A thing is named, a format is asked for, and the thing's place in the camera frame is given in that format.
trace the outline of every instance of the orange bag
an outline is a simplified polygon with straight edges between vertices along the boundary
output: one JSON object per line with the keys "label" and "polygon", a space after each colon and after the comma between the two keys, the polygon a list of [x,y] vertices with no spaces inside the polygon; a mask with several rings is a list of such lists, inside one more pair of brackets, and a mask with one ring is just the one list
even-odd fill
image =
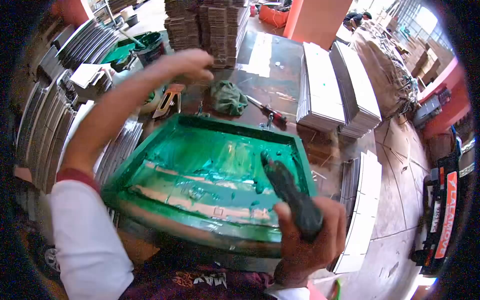
{"label": "orange bag", "polygon": [[287,24],[289,13],[290,12],[279,12],[269,8],[266,5],[262,5],[260,8],[260,13],[258,14],[258,18],[275,26],[276,28],[282,28]]}

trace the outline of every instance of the green paint bucket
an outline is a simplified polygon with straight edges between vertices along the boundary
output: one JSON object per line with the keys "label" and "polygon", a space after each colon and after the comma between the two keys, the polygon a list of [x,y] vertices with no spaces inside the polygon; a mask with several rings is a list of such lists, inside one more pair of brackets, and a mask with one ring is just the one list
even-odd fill
{"label": "green paint bucket", "polygon": [[138,58],[144,67],[148,66],[166,53],[162,35],[159,32],[146,34],[140,39],[140,42],[144,44],[145,47],[135,45],[133,51],[138,55]]}

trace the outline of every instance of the orange pillar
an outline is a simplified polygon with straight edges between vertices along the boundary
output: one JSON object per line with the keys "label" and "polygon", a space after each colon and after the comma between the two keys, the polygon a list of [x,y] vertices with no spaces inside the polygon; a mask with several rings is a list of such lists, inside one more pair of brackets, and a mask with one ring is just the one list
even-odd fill
{"label": "orange pillar", "polygon": [[328,50],[351,4],[352,0],[295,0],[284,36]]}
{"label": "orange pillar", "polygon": [[436,134],[446,132],[450,126],[463,118],[470,111],[470,100],[463,67],[454,58],[445,70],[429,84],[421,93],[420,103],[426,101],[431,95],[440,92],[444,87],[452,94],[450,102],[442,106],[442,112],[425,124],[423,136],[430,139]]}
{"label": "orange pillar", "polygon": [[303,0],[295,0],[292,2],[292,7],[290,7],[290,12],[288,13],[287,24],[285,25],[285,29],[283,30],[284,37],[290,39],[292,38],[293,30],[295,29],[295,25],[297,24],[302,4]]}

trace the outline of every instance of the work table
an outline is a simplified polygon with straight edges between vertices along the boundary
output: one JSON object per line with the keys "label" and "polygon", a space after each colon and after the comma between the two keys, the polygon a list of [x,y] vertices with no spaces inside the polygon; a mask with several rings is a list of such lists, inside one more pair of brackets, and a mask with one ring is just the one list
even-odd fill
{"label": "work table", "polygon": [[[288,120],[287,125],[279,128],[273,123],[271,130],[286,131],[302,139],[318,193],[338,200],[342,184],[342,162],[359,157],[361,152],[366,153],[368,150],[376,154],[375,137],[373,132],[370,132],[363,138],[355,140],[333,132],[318,132],[295,123],[297,99],[300,94],[302,54],[301,43],[281,36],[247,31],[236,68],[215,71],[215,80],[229,80],[244,94],[262,104],[269,104],[272,109],[285,115]],[[212,109],[211,101],[205,96],[206,90],[206,84],[189,85],[182,94],[182,113],[197,112],[201,99],[204,99],[203,112],[211,113],[212,118],[254,126],[268,121],[268,116],[262,114],[260,109],[251,102],[241,116],[218,113]],[[145,136],[162,122],[162,120],[147,121],[144,126]]]}

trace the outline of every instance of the screwdriver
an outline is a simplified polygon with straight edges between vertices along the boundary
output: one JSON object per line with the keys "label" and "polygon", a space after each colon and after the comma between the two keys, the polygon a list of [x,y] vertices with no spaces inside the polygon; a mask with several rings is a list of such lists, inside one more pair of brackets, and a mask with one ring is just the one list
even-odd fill
{"label": "screwdriver", "polygon": [[255,104],[264,114],[266,115],[270,115],[270,113],[273,113],[273,119],[274,120],[277,120],[279,121],[280,123],[282,124],[286,124],[287,123],[287,117],[285,117],[284,115],[282,115],[281,113],[279,113],[278,111],[275,111],[271,108],[269,108],[268,106],[258,102],[257,100],[255,100],[254,98],[250,97],[247,95],[247,98],[250,100],[250,102],[252,102],[253,104]]}

